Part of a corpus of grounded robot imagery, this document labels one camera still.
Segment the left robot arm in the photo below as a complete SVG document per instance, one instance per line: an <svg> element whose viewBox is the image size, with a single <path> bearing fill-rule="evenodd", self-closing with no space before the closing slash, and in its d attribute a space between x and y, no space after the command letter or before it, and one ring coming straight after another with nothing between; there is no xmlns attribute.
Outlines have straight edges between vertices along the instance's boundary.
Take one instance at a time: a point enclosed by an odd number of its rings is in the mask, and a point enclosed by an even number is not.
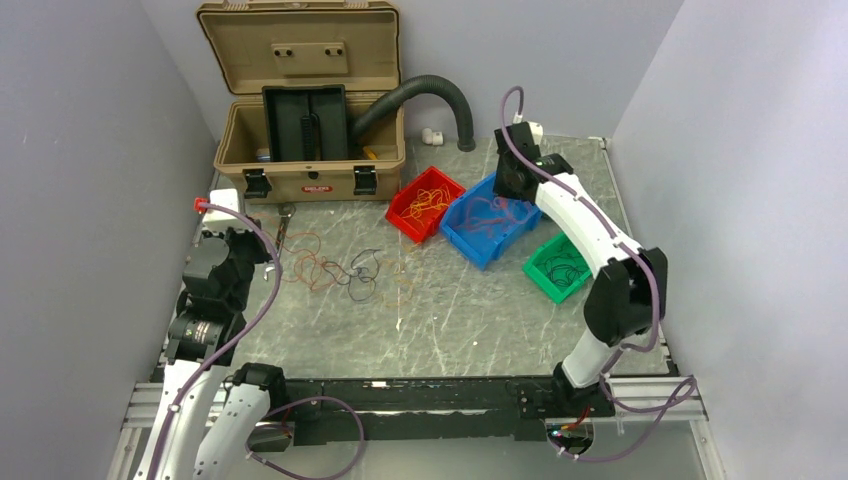
<svg viewBox="0 0 848 480"><path fill-rule="evenodd" d="M272 259L266 234L229 228L205 231L182 273L183 290L167 334L164 383L138 479L223 479L260 419L287 406L279 367L246 364L215 421L209 419L228 378L237 337L247 330L243 312L254 272Z"/></svg>

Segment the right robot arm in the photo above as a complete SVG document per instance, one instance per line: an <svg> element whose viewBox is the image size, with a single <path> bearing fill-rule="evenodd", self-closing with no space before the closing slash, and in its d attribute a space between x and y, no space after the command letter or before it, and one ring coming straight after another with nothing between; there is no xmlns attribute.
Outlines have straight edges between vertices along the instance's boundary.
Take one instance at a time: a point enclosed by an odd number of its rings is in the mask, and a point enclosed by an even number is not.
<svg viewBox="0 0 848 480"><path fill-rule="evenodd" d="M543 155L528 123L496 130L496 194L536 206L578 250L593 283L583 307L585 330L556 368L551 388L557 411L574 415L626 350L648 352L665 314L668 259L619 228L591 198L559 154Z"/></svg>

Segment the silver wrench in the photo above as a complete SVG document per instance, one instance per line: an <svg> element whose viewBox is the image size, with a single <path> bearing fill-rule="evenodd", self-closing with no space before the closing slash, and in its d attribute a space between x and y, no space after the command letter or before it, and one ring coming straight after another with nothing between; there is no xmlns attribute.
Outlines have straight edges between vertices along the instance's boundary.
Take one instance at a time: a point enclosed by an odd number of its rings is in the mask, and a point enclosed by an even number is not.
<svg viewBox="0 0 848 480"><path fill-rule="evenodd" d="M296 206L293 203L286 202L278 206L279 224L277 227L277 233L275 234L277 255L282 253L288 225L295 212Z"/></svg>

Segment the blue plastic bin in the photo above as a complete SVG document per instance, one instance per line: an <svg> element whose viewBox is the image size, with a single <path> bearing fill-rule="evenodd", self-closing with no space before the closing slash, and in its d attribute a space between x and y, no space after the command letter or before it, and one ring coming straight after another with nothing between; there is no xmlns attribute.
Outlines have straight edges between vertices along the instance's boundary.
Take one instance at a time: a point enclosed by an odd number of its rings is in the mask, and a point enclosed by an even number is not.
<svg viewBox="0 0 848 480"><path fill-rule="evenodd" d="M531 202L494 194L495 173L467 190L444 214L440 232L472 265L483 271L542 216Z"/></svg>

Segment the white pipe fitting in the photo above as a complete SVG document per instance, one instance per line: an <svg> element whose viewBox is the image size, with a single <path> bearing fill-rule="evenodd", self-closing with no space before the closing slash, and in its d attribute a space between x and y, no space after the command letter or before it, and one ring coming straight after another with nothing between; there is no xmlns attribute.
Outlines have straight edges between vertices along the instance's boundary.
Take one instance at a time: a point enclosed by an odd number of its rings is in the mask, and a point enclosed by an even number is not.
<svg viewBox="0 0 848 480"><path fill-rule="evenodd" d="M421 131L421 141L425 145L442 146L444 144L444 135L441 131L435 131L431 128L424 128Z"/></svg>

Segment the green plastic bin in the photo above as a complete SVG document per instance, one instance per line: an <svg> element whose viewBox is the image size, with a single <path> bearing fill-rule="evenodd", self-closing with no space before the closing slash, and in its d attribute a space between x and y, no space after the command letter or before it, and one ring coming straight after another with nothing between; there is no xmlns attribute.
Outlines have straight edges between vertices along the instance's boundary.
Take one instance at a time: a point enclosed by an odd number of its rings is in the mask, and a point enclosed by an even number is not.
<svg viewBox="0 0 848 480"><path fill-rule="evenodd" d="M576 293L591 277L587 262L564 233L539 247L522 270L556 304Z"/></svg>

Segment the red plastic bin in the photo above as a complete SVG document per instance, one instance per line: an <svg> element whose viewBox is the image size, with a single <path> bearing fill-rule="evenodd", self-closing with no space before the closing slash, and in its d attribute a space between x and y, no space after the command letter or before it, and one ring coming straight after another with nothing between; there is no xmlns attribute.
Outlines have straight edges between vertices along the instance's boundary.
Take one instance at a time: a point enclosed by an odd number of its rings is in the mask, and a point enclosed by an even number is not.
<svg viewBox="0 0 848 480"><path fill-rule="evenodd" d="M386 220L416 244L436 234L444 214L466 189L430 166L391 200Z"/></svg>

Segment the black toolbox tray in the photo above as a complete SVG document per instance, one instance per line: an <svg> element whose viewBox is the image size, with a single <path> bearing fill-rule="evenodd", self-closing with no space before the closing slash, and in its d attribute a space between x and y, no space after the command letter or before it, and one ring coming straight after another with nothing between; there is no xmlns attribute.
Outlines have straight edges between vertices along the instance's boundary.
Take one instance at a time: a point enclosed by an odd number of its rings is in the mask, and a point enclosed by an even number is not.
<svg viewBox="0 0 848 480"><path fill-rule="evenodd" d="M271 161L348 158L347 104L342 85L265 87L262 99Z"/></svg>

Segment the yellow tool in toolbox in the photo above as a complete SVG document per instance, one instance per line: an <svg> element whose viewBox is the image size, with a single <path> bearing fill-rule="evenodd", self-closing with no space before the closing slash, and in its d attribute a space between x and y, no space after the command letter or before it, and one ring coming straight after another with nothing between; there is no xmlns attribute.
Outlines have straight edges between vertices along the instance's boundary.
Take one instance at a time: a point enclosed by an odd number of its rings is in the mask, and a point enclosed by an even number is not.
<svg viewBox="0 0 848 480"><path fill-rule="evenodd" d="M376 155L376 153L371 148L363 147L362 150L363 150L363 154L365 155L366 158L368 158L370 160L377 160L378 159L378 156Z"/></svg>

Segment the tan plastic toolbox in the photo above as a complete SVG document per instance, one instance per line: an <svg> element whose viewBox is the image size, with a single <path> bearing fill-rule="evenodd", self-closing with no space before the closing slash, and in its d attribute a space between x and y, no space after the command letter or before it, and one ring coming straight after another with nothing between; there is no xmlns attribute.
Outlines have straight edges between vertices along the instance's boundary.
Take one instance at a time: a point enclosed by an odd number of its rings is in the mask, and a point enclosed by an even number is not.
<svg viewBox="0 0 848 480"><path fill-rule="evenodd" d="M401 80L386 1L221 1L196 13L234 96L216 170L256 204L382 201L401 184L403 113L353 121Z"/></svg>

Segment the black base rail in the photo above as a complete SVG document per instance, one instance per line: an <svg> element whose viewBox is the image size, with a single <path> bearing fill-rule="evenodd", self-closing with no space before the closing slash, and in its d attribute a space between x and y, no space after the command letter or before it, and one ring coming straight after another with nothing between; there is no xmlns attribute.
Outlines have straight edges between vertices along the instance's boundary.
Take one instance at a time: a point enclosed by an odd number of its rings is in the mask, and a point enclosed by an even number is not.
<svg viewBox="0 0 848 480"><path fill-rule="evenodd" d="M509 437L542 441L545 427L615 415L596 387L552 376L292 379L260 421L283 424L297 446L338 441Z"/></svg>

